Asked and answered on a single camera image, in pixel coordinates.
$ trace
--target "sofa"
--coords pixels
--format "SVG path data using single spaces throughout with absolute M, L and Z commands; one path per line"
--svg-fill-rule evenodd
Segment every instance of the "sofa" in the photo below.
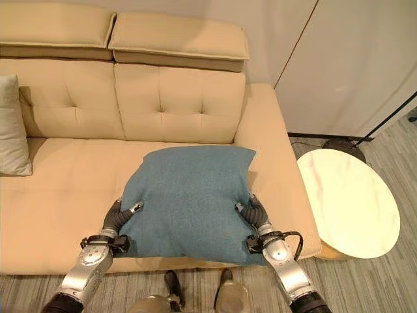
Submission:
M 17 74 L 33 174 L 0 177 L 0 273 L 61 274 L 143 157 L 186 145 L 257 151 L 250 189 L 277 230 L 321 249 L 275 92 L 246 83 L 229 23 L 67 3 L 0 4 L 0 75 Z M 295 250 L 297 239 L 288 239 Z M 112 272 L 225 267 L 120 258 Z

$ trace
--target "sofa armrest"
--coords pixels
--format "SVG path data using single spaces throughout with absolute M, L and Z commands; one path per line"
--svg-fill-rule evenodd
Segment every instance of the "sofa armrest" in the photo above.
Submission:
M 246 86 L 235 145 L 257 151 L 249 168 L 249 186 L 265 206 L 274 228 L 302 234 L 301 258 L 320 252 L 321 242 L 307 192 L 270 85 Z M 287 241 L 294 253 L 297 238 L 288 237 Z

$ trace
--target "blue pillow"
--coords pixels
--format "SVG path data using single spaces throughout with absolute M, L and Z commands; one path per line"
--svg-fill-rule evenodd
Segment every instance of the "blue pillow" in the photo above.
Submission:
M 250 254 L 251 228 L 235 211 L 249 204 L 248 167 L 255 151 L 228 146 L 175 147 L 149 153 L 124 188 L 122 210 L 145 202 L 121 229 L 126 257 L 178 257 L 264 264 Z

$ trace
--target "silver metal joint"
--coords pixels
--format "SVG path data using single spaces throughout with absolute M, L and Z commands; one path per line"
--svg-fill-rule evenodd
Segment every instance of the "silver metal joint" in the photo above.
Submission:
M 270 233 L 272 231 L 274 231 L 274 228 L 272 227 L 272 225 L 270 224 L 269 221 L 267 221 L 265 224 L 259 226 L 259 228 L 258 228 L 259 236 L 262 236 L 266 233 Z
M 136 212 L 142 210 L 143 206 L 144 206 L 144 203 L 141 200 L 141 201 L 137 202 L 133 207 L 131 207 L 129 209 L 129 211 L 132 212 L 132 213 L 136 213 Z
M 78 255 L 76 265 L 64 277 L 63 283 L 57 290 L 57 293 L 70 295 L 84 306 L 91 300 L 104 274 L 113 263 L 109 247 L 94 243 L 103 242 L 94 241 L 84 247 Z
M 245 208 L 240 202 L 236 203 L 237 211 L 240 213 Z
M 294 261 L 293 253 L 284 240 L 277 240 L 266 246 L 263 256 L 275 271 L 282 295 L 289 305 L 302 295 L 315 291 L 307 274 Z
M 100 235 L 102 236 L 108 236 L 112 239 L 117 237 L 117 231 L 111 229 L 111 228 L 103 228 L 102 230 L 100 230 Z

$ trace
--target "black cable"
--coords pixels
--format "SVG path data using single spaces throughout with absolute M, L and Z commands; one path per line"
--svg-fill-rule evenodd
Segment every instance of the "black cable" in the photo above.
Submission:
M 285 240 L 286 237 L 292 236 L 292 235 L 298 236 L 298 239 L 299 239 L 298 240 L 298 246 L 297 246 L 297 249 L 296 249 L 295 255 L 294 255 L 294 260 L 296 261 L 300 257 L 301 250 L 302 250 L 302 246 L 304 244 L 304 240 L 303 240 L 301 234 L 299 232 L 297 232 L 297 231 L 286 231 L 285 233 L 282 233 L 280 231 L 272 231 L 270 233 L 267 233 L 265 235 L 260 236 L 260 240 L 262 242 L 262 249 L 261 250 L 265 249 L 269 244 L 273 243 L 274 241 L 277 241 L 277 240 Z M 272 237 L 272 239 L 269 240 L 264 245 L 263 244 L 263 241 L 265 241 L 266 239 L 268 239 L 268 237 Z
M 312 145 L 310 143 L 305 143 L 305 142 L 292 142 L 291 145 L 293 145 L 294 143 L 299 143 L 301 145 L 309 145 L 311 147 L 318 147 L 318 148 L 321 148 L 322 147 L 321 145 Z
M 367 133 L 361 140 L 356 142 L 353 147 L 354 148 L 358 147 L 362 142 L 364 142 L 364 140 L 369 138 L 374 132 L 376 132 L 381 126 L 383 126 L 383 124 L 388 122 L 391 119 L 391 117 L 393 117 L 395 114 L 400 112 L 406 105 L 408 105 L 416 97 L 417 97 L 417 90 L 408 99 L 406 99 L 406 101 L 404 101 L 402 105 L 400 105 L 394 112 L 392 112 L 385 120 L 380 122 L 373 130 Z

